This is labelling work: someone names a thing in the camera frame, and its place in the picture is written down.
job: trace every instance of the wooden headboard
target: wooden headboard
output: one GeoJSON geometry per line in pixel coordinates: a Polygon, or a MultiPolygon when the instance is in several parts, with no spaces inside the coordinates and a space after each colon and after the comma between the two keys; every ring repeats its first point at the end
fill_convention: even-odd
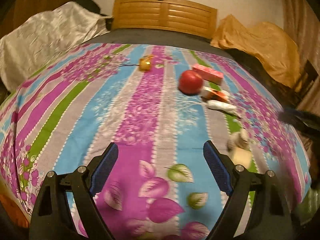
{"type": "Polygon", "coordinates": [[[113,17],[113,29],[161,29],[211,39],[217,10],[187,0],[115,0],[113,17]]]}
{"type": "Polygon", "coordinates": [[[16,0],[0,24],[0,38],[23,24],[31,16],[54,10],[70,0],[16,0]]]}

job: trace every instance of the pink rectangular box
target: pink rectangular box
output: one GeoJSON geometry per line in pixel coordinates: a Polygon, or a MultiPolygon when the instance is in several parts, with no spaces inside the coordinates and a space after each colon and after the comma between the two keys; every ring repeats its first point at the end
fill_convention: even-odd
{"type": "Polygon", "coordinates": [[[223,73],[213,70],[212,68],[202,66],[200,64],[194,64],[192,69],[197,71],[202,79],[221,85],[223,80],[223,73]]]}

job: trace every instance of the bedsheet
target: bedsheet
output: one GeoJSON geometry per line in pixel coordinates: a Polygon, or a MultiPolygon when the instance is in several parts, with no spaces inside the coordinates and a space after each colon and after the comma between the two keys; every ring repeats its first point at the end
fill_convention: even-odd
{"type": "MultiPolygon", "coordinates": [[[[212,140],[227,154],[230,133],[250,135],[250,171],[275,171],[290,207],[309,188],[308,158],[295,130],[277,120],[280,104],[235,61],[187,49],[135,44],[83,44],[35,73],[0,109],[0,171],[31,214],[46,173],[74,171],[101,155],[110,142],[119,158],[94,197],[116,239],[202,239],[228,197],[204,158],[212,140]],[[137,69],[153,54],[150,72],[137,69]],[[177,90],[194,63],[224,73],[221,86],[238,106],[241,121],[206,109],[199,96],[177,90]]],[[[243,232],[254,193],[248,196],[237,234],[243,232]]],[[[72,194],[71,213],[79,233],[72,194]]]]}

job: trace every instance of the red ball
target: red ball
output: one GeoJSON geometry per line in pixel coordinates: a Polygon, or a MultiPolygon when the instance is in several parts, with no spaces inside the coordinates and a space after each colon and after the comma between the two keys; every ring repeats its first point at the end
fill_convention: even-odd
{"type": "Polygon", "coordinates": [[[196,95],[201,92],[203,80],[201,76],[194,70],[186,70],[182,72],[179,78],[179,90],[187,95],[196,95]]]}

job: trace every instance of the metal screw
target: metal screw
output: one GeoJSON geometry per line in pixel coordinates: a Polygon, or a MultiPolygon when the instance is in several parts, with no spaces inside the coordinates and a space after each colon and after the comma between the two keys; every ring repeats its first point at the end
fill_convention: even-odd
{"type": "Polygon", "coordinates": [[[49,178],[52,178],[52,177],[54,176],[54,171],[49,171],[49,172],[47,173],[47,176],[48,176],[49,178]]]}
{"type": "Polygon", "coordinates": [[[275,173],[273,171],[267,171],[269,177],[274,177],[275,173]]]}
{"type": "Polygon", "coordinates": [[[86,169],[87,169],[86,166],[80,166],[78,167],[77,171],[80,173],[84,173],[86,169]]]}
{"type": "Polygon", "coordinates": [[[236,170],[237,170],[237,171],[240,171],[240,172],[241,172],[241,171],[244,171],[244,166],[242,166],[242,165],[237,165],[237,166],[236,166],[236,170]]]}

